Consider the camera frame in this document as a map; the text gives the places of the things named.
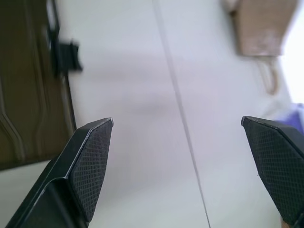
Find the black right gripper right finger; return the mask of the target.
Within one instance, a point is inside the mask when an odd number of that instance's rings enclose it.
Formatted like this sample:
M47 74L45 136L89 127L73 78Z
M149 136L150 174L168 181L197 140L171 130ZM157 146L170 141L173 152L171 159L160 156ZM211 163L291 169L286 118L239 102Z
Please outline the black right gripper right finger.
M304 135L281 122L244 116L241 120L258 175L282 220L304 228Z

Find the dark brown wooden door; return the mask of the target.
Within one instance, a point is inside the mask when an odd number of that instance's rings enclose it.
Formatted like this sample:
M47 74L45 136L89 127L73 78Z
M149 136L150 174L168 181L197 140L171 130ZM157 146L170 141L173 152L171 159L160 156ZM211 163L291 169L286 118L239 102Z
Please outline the dark brown wooden door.
M56 0L0 0L0 171L61 153L76 130Z

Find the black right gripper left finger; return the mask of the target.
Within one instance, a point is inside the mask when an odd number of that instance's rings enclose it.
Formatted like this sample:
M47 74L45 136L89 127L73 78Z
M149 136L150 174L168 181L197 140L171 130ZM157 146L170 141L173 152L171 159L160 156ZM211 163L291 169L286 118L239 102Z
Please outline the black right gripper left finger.
M78 128L5 228L88 228L103 185L112 118Z

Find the purple cloth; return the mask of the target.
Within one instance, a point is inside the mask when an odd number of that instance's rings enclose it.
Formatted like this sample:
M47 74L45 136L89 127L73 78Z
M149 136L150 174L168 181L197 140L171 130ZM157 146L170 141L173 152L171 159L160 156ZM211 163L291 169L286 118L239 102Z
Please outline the purple cloth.
M304 103L293 103L288 113L280 116L276 121L289 125L304 135Z

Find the brown cardboard box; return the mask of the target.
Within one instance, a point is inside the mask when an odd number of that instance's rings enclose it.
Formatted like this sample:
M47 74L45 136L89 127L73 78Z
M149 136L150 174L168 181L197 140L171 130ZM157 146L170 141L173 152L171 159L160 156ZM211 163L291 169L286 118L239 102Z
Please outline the brown cardboard box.
M221 0L244 56L277 57L300 0Z

